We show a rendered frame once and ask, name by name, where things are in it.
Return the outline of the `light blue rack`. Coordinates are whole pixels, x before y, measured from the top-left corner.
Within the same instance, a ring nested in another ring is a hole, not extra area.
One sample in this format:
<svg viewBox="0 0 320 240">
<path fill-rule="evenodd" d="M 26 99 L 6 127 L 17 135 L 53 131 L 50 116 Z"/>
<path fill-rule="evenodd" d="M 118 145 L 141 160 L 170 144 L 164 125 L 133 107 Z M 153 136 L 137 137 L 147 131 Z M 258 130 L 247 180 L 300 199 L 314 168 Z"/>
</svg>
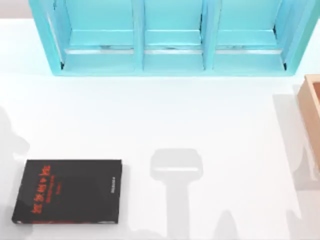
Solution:
<svg viewBox="0 0 320 240">
<path fill-rule="evenodd" d="M 292 76 L 320 0 L 28 0 L 55 76 Z"/>
</svg>

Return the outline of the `black book with red lettering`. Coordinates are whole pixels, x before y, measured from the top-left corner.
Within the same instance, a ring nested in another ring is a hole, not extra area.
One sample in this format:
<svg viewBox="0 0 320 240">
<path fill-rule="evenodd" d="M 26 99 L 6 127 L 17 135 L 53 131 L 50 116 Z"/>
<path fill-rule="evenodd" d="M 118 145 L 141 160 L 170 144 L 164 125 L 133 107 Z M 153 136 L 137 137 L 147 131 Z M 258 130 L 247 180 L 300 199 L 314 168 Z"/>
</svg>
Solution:
<svg viewBox="0 0 320 240">
<path fill-rule="evenodd" d="M 120 159 L 29 159 L 12 214 L 15 224 L 117 224 Z"/>
</svg>

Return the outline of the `shallow salmon-coloured box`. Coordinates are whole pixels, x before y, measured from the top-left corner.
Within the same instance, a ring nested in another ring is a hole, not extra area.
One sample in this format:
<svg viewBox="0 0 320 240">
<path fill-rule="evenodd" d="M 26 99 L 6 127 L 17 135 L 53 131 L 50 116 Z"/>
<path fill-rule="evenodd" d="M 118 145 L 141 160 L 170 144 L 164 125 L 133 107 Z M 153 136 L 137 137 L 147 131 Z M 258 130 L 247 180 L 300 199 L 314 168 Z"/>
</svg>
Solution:
<svg viewBox="0 0 320 240">
<path fill-rule="evenodd" d="M 297 93 L 299 110 L 320 172 L 320 74 L 306 74 Z"/>
</svg>

